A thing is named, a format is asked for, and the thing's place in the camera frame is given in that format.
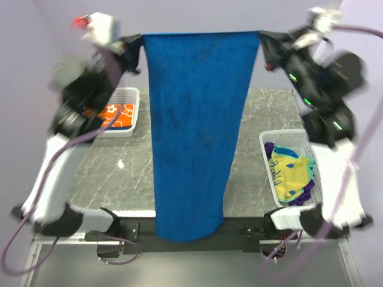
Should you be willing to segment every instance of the white plastic basket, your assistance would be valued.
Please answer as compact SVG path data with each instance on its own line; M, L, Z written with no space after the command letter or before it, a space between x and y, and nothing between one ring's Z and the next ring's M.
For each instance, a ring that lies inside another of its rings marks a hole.
M109 129L98 135L98 138L129 138L133 135L136 127L139 111L139 90L137 88L117 88L114 90L109 102L110 105L121 103L134 104L132 127L123 130Z
M273 198L275 204L278 207L288 206L288 203L281 203L278 201L278 197L276 196L276 191L271 175L271 171L269 168L269 162L265 151L265 143L272 142L273 144L283 146L285 148L290 148L295 151L297 154L302 154L307 157L314 158L317 162L317 157L310 146L308 141L306 131L303 129L295 129L295 130L270 130L266 132L262 132L259 135L259 141L261 143L262 155L265 161L266 170L269 177L269 182L271 185L271 190L273 192ZM318 165L314 165L314 178L315 187L311 190L311 198L307 200L303 205L312 205L322 202L322 185L321 185L321 177L318 169Z

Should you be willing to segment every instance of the metal frame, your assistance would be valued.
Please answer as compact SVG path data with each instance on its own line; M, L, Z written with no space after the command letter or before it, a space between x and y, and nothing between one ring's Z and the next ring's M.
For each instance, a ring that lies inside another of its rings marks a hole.
M131 212L115 212L120 217L136 217L136 218L148 218L155 216L155 212L152 210L146 211L131 211ZM58 245L119 245L119 242L87 242L85 241L86 232L79 232L75 235L66 238L60 239L58 241ZM31 268L34 266L39 258L41 248L43 245L50 245L53 243L54 238L41 236L40 234L36 234L32 241L31 248L29 250L29 254L26 260L25 268ZM316 240L312 237L309 237L307 234L304 234L302 237L302 243L312 243ZM321 240L324 243L332 243L334 240L325 239ZM260 244L277 244L279 240L260 240ZM341 255L345 264L345 271L348 275L351 287L363 287L361 279L359 277L359 273L357 270L357 266L355 264L354 258L352 257L351 248L348 243L348 239L339 241L339 249L341 251ZM34 277L34 272L26 274L20 278L19 287L30 287L32 283L32 279Z

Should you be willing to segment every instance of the purple cloth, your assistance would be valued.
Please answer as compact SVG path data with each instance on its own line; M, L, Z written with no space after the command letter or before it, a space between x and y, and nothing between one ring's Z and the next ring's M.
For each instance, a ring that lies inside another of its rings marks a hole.
M274 143L266 142L265 143L265 152L268 160L271 159L271 154L274 150ZM314 188L315 182L313 179L303 188L303 193L298 196L296 199L288 203L289 206L302 206L304 202L308 201L311 198L311 190Z

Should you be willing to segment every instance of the marble tabletop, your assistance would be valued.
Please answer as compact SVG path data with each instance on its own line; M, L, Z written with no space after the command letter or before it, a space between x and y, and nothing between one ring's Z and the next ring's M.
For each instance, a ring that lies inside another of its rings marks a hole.
M263 216L276 208L259 142L265 130L298 129L301 122L291 90L249 91L230 179L225 216ZM69 201L114 211L154 210L149 97L141 93L131 138L97 139L79 165Z

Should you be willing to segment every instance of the yellow cloth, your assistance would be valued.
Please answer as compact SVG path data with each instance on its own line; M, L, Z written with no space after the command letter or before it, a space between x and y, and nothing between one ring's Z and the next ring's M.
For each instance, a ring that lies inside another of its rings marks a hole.
M290 202L303 193L314 175L315 160L275 145L269 160L275 191L280 202Z

